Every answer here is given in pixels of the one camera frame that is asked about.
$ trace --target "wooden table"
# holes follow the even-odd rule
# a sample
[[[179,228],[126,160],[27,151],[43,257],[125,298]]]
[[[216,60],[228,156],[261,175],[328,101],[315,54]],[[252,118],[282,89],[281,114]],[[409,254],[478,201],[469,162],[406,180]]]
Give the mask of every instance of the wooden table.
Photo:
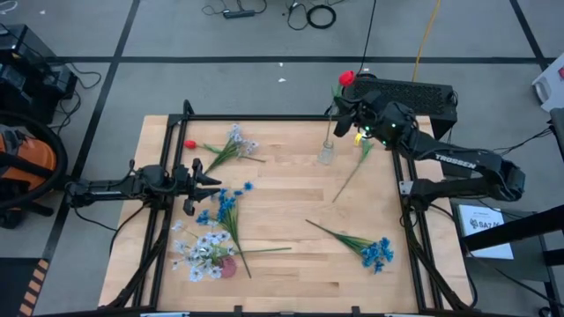
[[[159,163],[166,122],[166,116],[145,117],[135,156],[137,167]],[[226,133],[233,123],[189,122],[186,139],[220,147],[225,144]],[[358,162],[360,148],[353,145],[355,133],[343,138],[331,137],[336,157],[330,166],[325,166],[316,161],[316,156],[322,147],[327,122],[237,123],[243,136],[260,143],[255,157],[266,163],[233,159],[210,176],[222,180],[222,187],[226,188],[241,188],[245,181],[252,181],[256,186],[240,201],[239,232],[243,249],[291,247],[292,250],[248,254],[252,279],[248,278],[241,258],[235,256],[239,268],[234,277],[192,283],[188,267],[181,265],[172,271],[172,260],[180,257],[173,252],[173,241],[192,240],[186,232],[171,232],[158,309],[229,312],[241,305],[244,312],[350,313],[351,306],[359,306],[364,313],[417,312],[404,228],[398,222],[401,210],[390,152],[373,140],[374,149],[338,200],[331,203]],[[432,133],[428,118],[419,118],[419,124],[421,130]],[[206,150],[184,149],[182,163],[190,166],[193,158],[200,158],[208,166],[213,157]],[[442,179],[438,162],[418,162],[416,167],[420,178]],[[199,226],[195,217],[184,214],[184,198],[177,198],[174,204],[173,222],[183,220],[195,234],[209,232],[209,226]],[[126,202],[120,221],[140,203]],[[435,203],[450,210],[447,199]],[[196,213],[203,209],[215,211],[217,203],[205,200],[197,204]],[[147,210],[135,217],[115,241],[100,295],[101,305],[111,301],[137,269],[148,215]],[[382,273],[374,275],[371,269],[362,268],[356,254],[306,223],[306,219],[370,240],[388,237],[395,259],[386,264]],[[460,298],[470,303],[471,292],[454,224],[433,209],[427,213],[427,223],[437,269]],[[422,266],[421,274],[427,306],[432,307],[428,276]],[[149,273],[145,281],[145,303],[151,282],[152,273]]]

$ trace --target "red tulip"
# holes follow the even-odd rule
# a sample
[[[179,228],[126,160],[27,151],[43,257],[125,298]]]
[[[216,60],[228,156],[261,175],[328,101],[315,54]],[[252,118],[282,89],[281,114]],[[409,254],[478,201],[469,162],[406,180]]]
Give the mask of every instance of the red tulip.
[[[347,87],[347,86],[350,86],[354,83],[355,78],[356,78],[356,75],[354,74],[354,71],[347,70],[346,72],[342,73],[341,76],[338,77],[338,82],[343,87]]]
[[[196,149],[197,148],[196,141],[192,141],[192,140],[184,141],[184,146],[186,146],[189,149]]]

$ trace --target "concrete floor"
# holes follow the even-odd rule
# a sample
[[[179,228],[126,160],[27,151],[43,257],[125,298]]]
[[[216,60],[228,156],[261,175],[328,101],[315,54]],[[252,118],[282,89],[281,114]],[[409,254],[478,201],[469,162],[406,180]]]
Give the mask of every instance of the concrete floor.
[[[138,0],[27,0],[0,16],[0,21],[28,24],[59,56],[108,57],[102,59],[107,63],[77,64],[81,70],[102,73],[102,83],[109,71],[109,90],[104,91],[102,84],[89,91],[78,90],[83,106],[63,131],[63,141],[72,170],[93,110],[96,106],[103,108],[82,176],[111,179],[126,171],[143,117],[179,113],[184,99],[189,99],[199,114],[320,114],[327,107],[330,87],[338,74],[356,70],[357,63],[284,63],[283,67],[278,63],[118,65],[110,58],[115,53],[173,57],[362,54],[371,2],[349,0],[338,4],[334,7],[338,20],[332,28],[310,27],[295,32],[282,16],[286,12],[284,3],[267,1],[269,7],[262,15],[225,20],[200,11],[205,4],[218,5],[215,0],[141,0],[138,9]],[[226,2],[235,6],[234,1]],[[259,8],[261,3],[243,1],[249,8]],[[560,55],[564,33],[558,31],[558,25],[564,1],[518,3],[544,57]],[[116,49],[132,5],[137,12],[132,16],[129,34],[125,34],[129,37],[123,50]],[[434,0],[380,0],[367,54],[415,56],[433,7]],[[294,18],[296,25],[301,23],[301,16]],[[509,0],[443,1],[423,56],[535,57]],[[378,77],[399,80],[410,80],[413,70],[412,63],[369,63],[366,67]],[[540,72],[534,63],[424,63],[419,67],[418,80],[453,85],[458,91],[459,121],[453,143],[495,148],[517,144],[545,128],[548,115],[539,108],[530,87]],[[531,142],[508,158],[527,174],[526,194],[517,203],[498,206],[545,210],[562,204],[559,197],[564,194],[564,165],[553,136]],[[57,195],[46,199],[56,207],[60,203]],[[120,209],[120,203],[97,203],[82,212],[115,226]],[[0,231],[0,256],[41,257],[54,221],[55,217],[30,215],[17,230]],[[110,238],[110,232],[69,214],[35,314],[97,306]],[[550,248],[556,248],[562,247],[563,240],[561,234],[551,234],[547,242]],[[564,286],[564,272],[556,268],[555,274]],[[486,312],[536,315],[545,306],[542,299],[507,280],[471,275],[478,286],[478,308]],[[543,290],[542,284],[527,284]]]

